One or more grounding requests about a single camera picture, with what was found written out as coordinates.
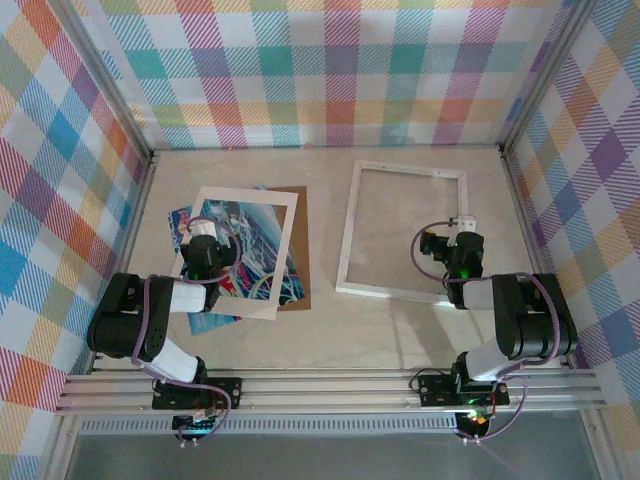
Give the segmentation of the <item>white picture frame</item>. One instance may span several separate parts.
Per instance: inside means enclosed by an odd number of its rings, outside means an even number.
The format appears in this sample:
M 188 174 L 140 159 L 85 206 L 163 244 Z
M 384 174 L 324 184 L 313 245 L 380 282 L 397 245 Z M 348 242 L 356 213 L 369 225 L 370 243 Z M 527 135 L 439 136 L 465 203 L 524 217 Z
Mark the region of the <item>white picture frame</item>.
M 467 175 L 462 170 L 428 168 L 416 165 L 402 165 L 368 160 L 356 161 L 354 163 L 349 200 L 346 210 L 335 291 L 338 293 L 369 298 L 412 301 L 434 306 L 449 307 L 450 303 L 445 294 L 358 284 L 347 281 L 360 179 L 364 170 L 455 180 L 457 182 L 458 212 L 460 214 L 466 214 L 468 211 Z

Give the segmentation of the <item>clear glass pane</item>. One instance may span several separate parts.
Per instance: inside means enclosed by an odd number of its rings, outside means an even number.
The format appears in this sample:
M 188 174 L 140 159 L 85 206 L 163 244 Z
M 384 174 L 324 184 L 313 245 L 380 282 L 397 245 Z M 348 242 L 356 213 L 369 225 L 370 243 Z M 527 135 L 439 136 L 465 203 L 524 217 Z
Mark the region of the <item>clear glass pane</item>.
M 415 268 L 410 244 L 425 225 L 459 214 L 455 180 L 364 170 L 347 281 L 445 294 Z

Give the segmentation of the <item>brown backing board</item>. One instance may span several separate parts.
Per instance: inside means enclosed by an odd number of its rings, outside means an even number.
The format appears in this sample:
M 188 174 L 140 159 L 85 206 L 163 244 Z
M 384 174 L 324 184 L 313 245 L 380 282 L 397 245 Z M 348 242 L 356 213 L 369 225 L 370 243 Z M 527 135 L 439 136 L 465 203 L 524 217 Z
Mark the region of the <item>brown backing board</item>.
M 270 191 L 296 193 L 297 205 L 294 215 L 289 253 L 292 256 L 298 279 L 305 297 L 278 308 L 278 312 L 303 311 L 311 309 L 311 279 L 309 264 L 309 229 L 306 186 L 268 187 Z

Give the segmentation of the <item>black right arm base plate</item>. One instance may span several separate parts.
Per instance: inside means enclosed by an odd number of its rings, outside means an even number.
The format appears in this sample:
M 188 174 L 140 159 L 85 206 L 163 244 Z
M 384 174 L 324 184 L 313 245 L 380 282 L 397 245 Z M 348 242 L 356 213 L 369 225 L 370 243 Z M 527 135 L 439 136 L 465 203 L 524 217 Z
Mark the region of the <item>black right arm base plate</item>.
M 422 407 L 509 406 L 510 397 L 505 383 L 464 382 L 460 376 L 421 375 L 418 391 Z

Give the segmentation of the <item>aluminium corner post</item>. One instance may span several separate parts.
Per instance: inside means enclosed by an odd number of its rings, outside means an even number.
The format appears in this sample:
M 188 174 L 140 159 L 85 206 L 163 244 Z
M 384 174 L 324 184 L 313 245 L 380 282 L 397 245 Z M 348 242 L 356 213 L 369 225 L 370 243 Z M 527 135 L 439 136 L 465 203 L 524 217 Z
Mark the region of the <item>aluminium corner post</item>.
M 530 91 L 524 97 L 511 126 L 506 131 L 504 139 L 498 143 L 502 153 L 514 150 L 516 143 L 531 122 L 535 110 L 543 100 L 552 81 L 556 78 L 559 69 L 562 67 L 597 2 L 598 0 L 576 0 L 571 6 L 567 19 L 563 23 L 556 40 L 543 57 L 541 70 L 537 74 Z
M 70 0 L 47 0 L 47 3 L 86 64 L 88 72 L 105 96 L 116 119 L 121 123 L 122 129 L 133 144 L 134 150 L 147 164 L 151 163 L 154 150 L 149 146 L 141 129 L 137 126 L 113 76 L 87 33 L 80 16 L 71 5 Z

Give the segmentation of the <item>blue printed photo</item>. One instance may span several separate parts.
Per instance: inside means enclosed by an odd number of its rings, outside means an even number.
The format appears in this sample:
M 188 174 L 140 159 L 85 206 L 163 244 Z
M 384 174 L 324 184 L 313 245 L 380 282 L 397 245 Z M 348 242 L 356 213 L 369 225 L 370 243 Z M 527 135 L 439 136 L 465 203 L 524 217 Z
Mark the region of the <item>blue printed photo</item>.
M 184 243 L 186 224 L 192 216 L 192 209 L 191 205 L 187 205 L 168 213 L 169 232 L 176 253 L 179 253 L 180 246 Z M 216 217 L 230 225 L 234 234 L 239 237 L 243 249 L 240 266 L 235 273 L 221 282 L 221 296 L 260 301 L 269 299 L 285 214 L 284 206 L 212 199 L 203 201 L 199 215 Z M 292 256 L 288 253 L 279 294 L 279 307 L 304 297 Z M 188 313 L 187 318 L 193 336 L 242 319 L 237 315 L 210 312 Z

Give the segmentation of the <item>aluminium side rail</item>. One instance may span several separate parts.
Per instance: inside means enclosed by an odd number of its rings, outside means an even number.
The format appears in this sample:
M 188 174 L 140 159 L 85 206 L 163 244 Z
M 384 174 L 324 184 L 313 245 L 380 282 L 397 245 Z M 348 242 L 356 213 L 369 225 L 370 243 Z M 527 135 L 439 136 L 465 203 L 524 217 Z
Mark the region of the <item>aluminium side rail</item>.
M 161 154 L 158 150 L 153 151 L 147 166 L 144 168 L 136 196 L 136 202 L 129 215 L 124 240 L 118 254 L 117 262 L 114 266 L 114 273 L 127 271 L 129 268 L 160 156 Z
M 577 330 L 555 274 L 540 270 L 540 254 L 528 225 L 523 194 L 515 180 L 509 153 L 499 148 L 531 272 L 497 274 L 494 308 L 498 346 L 517 368 L 541 366 L 575 351 Z

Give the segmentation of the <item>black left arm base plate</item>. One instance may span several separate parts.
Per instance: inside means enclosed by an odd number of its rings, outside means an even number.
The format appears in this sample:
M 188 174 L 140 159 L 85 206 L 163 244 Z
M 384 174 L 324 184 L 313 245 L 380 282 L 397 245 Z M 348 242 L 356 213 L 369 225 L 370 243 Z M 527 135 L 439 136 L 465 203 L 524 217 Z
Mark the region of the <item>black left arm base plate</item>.
M 241 378 L 214 377 L 207 378 L 204 383 L 224 391 L 230 397 L 231 409 L 239 407 L 242 393 Z M 202 386 L 191 388 L 154 380 L 152 390 L 151 408 L 153 410 L 200 410 L 209 408 L 222 410 L 228 408 L 228 404 L 221 393 L 213 392 L 211 389 L 206 389 Z

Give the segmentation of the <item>white photo mat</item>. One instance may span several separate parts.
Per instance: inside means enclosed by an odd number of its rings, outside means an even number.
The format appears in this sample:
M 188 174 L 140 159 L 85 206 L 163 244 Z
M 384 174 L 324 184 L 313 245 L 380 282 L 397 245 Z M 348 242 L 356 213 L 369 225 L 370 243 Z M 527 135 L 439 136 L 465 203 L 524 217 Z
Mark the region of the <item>white photo mat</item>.
M 193 205 L 192 216 L 187 221 L 187 233 L 184 236 L 184 243 L 191 239 L 188 226 L 196 220 L 210 220 L 216 225 L 217 239 L 221 244 L 231 245 L 233 241 L 231 236 L 234 234 L 232 227 L 225 224 L 216 217 L 199 215 L 201 206 L 205 199 L 228 201 L 228 202 L 246 202 L 259 205 L 272 205 L 286 207 L 286 214 L 281 228 L 281 238 L 278 247 L 277 260 L 275 270 L 273 272 L 273 281 L 271 293 L 268 300 L 251 300 L 238 297 L 220 296 L 210 313 L 219 313 L 223 315 L 237 315 L 242 318 L 254 318 L 273 320 L 276 317 L 279 308 L 279 294 L 283 281 L 284 267 L 289 253 L 289 244 L 291 239 L 294 214 L 296 210 L 298 195 L 295 193 L 270 191 L 266 189 L 238 189 L 225 187 L 203 187 L 196 198 Z M 177 253 L 176 260 L 171 271 L 172 277 L 179 277 L 180 270 L 183 266 L 183 260 Z

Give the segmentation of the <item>long aluminium mounting rail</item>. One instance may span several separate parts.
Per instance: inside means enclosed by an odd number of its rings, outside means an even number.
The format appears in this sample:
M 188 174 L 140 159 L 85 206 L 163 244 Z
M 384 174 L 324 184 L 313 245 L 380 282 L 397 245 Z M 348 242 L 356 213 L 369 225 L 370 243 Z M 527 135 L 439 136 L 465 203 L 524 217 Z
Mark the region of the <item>long aluminium mounting rail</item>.
M 406 369 L 249 369 L 212 370 L 210 377 L 242 379 L 235 414 L 369 414 L 464 412 L 467 407 L 422 407 L 409 387 Z M 595 374 L 589 370 L 533 368 L 507 376 L 509 406 L 498 411 L 571 411 L 605 405 Z M 64 386 L 59 415 L 149 414 L 152 380 L 143 372 L 101 370 L 72 375 Z

